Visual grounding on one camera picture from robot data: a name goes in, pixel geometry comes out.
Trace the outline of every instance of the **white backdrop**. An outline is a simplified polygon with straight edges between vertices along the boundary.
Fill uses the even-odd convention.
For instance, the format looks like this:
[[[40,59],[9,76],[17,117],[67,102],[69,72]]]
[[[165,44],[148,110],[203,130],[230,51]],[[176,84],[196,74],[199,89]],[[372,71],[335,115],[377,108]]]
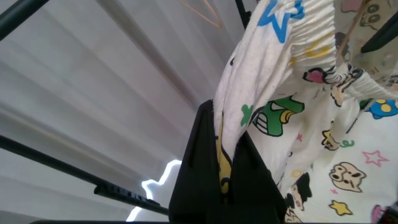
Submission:
[[[0,11],[13,2],[0,1]],[[216,21],[203,1],[187,2]],[[0,134],[144,195],[143,180],[158,180],[169,161],[182,158],[198,105],[215,94],[244,32],[234,1],[209,3],[220,29],[178,0],[51,0],[0,42]],[[8,189],[10,178],[26,180],[2,169]],[[45,175],[36,171],[30,175]],[[8,200],[0,198],[0,210],[16,209]],[[70,207],[81,203],[73,201]],[[130,211],[107,206],[123,209],[122,220]]]

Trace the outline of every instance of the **green cartoon character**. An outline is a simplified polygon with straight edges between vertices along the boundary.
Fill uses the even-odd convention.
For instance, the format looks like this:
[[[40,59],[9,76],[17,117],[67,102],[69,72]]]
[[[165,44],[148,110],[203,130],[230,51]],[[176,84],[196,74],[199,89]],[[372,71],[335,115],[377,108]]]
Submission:
[[[287,124],[293,114],[304,110],[304,103],[295,101],[292,97],[272,100],[265,106],[258,108],[252,116],[255,127],[268,136],[279,137],[283,135],[282,125]]]

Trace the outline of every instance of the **bright light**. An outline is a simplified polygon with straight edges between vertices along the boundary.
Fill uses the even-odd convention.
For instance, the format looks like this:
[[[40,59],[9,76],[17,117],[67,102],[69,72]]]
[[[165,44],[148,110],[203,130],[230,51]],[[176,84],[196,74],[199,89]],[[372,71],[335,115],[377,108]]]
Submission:
[[[141,186],[145,190],[145,193],[147,194],[148,199],[154,199],[152,192],[148,188],[148,185],[149,184],[156,184],[159,186],[163,185],[166,182],[167,178],[169,177],[170,172],[172,171],[172,168],[176,165],[181,165],[181,161],[173,160],[173,161],[169,162],[166,166],[166,169],[164,169],[162,177],[160,178],[160,180],[158,182],[154,181],[154,180],[146,180],[141,183]],[[140,208],[140,207],[135,207],[133,210],[131,210],[130,215],[127,217],[126,222],[134,221],[136,219],[138,213],[141,210],[142,210],[142,208]]]

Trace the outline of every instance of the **blue cartoon print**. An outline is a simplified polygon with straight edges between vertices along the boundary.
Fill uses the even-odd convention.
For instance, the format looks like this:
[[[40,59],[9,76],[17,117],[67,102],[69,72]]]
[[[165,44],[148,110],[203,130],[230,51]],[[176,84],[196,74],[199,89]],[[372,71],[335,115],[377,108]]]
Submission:
[[[394,116],[398,114],[398,102],[395,100],[376,100],[367,110],[374,119]]]
[[[304,13],[304,7],[302,6],[302,2],[303,0],[295,0],[294,8],[297,9],[297,13],[286,12],[282,18],[282,25],[279,26],[275,14],[270,15],[273,8],[275,8],[275,6],[277,5],[278,0],[271,0],[268,6],[266,7],[266,10],[261,16],[258,26],[265,26],[268,25],[268,23],[272,23],[272,27],[275,30],[279,42],[283,44],[286,41],[287,22],[289,21],[289,18],[293,19],[304,18],[305,13]]]

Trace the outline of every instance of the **pink star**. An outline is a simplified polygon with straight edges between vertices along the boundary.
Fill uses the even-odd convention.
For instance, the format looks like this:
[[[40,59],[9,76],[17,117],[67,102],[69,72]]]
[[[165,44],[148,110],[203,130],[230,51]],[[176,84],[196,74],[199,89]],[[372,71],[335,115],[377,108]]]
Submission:
[[[303,137],[303,136],[299,133],[299,134],[297,135],[297,139],[296,139],[296,140],[299,140],[300,142],[302,142],[302,141],[303,141],[302,137]]]
[[[381,161],[389,161],[388,159],[380,156],[380,151],[374,152],[362,152],[366,156],[366,164],[373,163],[378,167],[381,167]]]

